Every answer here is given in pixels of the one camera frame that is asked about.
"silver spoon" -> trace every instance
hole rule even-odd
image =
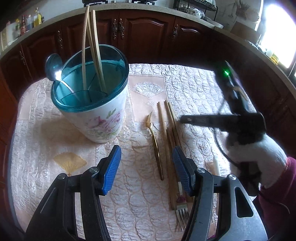
[[[62,80],[62,58],[57,54],[51,54],[45,62],[45,74],[50,81],[59,81],[63,83],[72,93],[74,90]]]

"white glove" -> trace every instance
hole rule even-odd
[[[227,148],[227,155],[235,163],[255,161],[261,171],[260,183],[265,188],[271,187],[287,168],[287,156],[282,148],[268,135],[260,142],[239,145],[238,142]],[[237,176],[240,171],[230,165],[231,172]]]

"metal screw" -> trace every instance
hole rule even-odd
[[[98,168],[97,168],[97,167],[91,167],[91,168],[89,169],[89,171],[90,171],[91,173],[95,173],[95,172],[98,171]]]
[[[197,169],[197,172],[198,172],[198,173],[205,173],[205,169],[199,167],[199,168]]]
[[[61,173],[57,176],[57,178],[60,180],[64,179],[65,177],[66,177],[66,174],[64,174],[64,173]]]
[[[233,174],[230,174],[229,175],[229,179],[231,179],[231,180],[235,180],[237,177],[235,176],[235,175],[233,175]]]

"dish rack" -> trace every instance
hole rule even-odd
[[[212,11],[216,12],[214,21],[216,20],[217,12],[218,12],[218,7],[215,7],[213,4],[209,3],[206,0],[175,0],[174,1],[174,9],[181,11],[181,12],[186,12],[190,7],[196,7],[199,9],[204,9],[204,13],[206,11]]]

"white candle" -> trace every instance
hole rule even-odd
[[[214,175],[221,176],[217,155],[213,156],[213,164],[214,164]]]

